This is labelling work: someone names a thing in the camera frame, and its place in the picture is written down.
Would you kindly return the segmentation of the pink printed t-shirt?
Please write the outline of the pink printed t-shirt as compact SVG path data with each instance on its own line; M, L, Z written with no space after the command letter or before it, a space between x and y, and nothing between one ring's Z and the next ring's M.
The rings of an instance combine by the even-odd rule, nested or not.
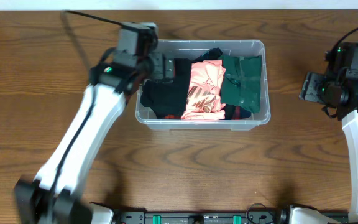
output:
M221 87L226 69L222 60L193 63L181 120L216 121L225 118L225 104L221 102Z

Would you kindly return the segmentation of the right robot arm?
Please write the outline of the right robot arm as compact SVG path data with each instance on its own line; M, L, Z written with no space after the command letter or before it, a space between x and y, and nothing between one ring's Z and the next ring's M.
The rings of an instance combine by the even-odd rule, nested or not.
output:
M328 67L324 74L307 73L300 99L319 103L322 110L335 109L330 118L342 124L351 173L351 207L349 223L358 223L358 43L336 44L326 54Z

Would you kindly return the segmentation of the clear plastic storage bin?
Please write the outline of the clear plastic storage bin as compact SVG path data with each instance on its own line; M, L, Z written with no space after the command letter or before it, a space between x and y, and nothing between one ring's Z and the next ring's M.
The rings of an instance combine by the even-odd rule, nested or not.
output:
M167 129L228 129L231 131L249 131L267 124L271 119L265 45L260 40L159 40L157 51L168 53L175 58L195 59L214 47L220 48L230 56L260 56L262 71L260 78L260 111L251 117L240 120L185 121L180 119L157 119L152 109L140 103L142 90L136 96L135 117L138 122L153 130Z

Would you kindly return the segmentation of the red navy plaid shirt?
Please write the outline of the red navy plaid shirt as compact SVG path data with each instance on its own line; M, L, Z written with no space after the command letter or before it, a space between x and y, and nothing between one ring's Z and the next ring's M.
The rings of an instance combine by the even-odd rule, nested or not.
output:
M245 110L240 106L234 105L226 105L224 107L225 111L225 119L224 120L240 120L250 118L252 113L250 111ZM180 116L176 115L166 115L160 116L158 119L181 119Z

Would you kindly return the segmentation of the dark green garment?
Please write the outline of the dark green garment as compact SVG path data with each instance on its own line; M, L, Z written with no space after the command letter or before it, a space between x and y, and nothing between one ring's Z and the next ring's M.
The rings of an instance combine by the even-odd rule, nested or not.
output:
M226 69L221 86L221 103L240 106L253 114L259 113L262 57L221 55L219 59Z

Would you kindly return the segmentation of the black garment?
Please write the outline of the black garment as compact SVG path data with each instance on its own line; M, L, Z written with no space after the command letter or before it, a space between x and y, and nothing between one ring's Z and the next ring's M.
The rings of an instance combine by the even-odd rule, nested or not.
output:
M186 99L191 79L192 62L175 58L175 77L169 83L146 81L142 87L140 103L149 107L157 117L181 116L186 109Z
M205 60L218 60L222 54L223 52L220 48L212 48L200 55L198 58L194 59L194 62L203 62Z

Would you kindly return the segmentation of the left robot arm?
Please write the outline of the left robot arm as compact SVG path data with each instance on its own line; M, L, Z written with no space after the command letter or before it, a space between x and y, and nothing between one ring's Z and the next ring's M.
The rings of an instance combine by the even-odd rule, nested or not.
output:
M118 45L89 70L80 108L34 180L19 179L14 194L21 223L112 223L114 210L81 202L92 163L127 99L145 79L173 78L173 59L157 52L158 26L123 22Z

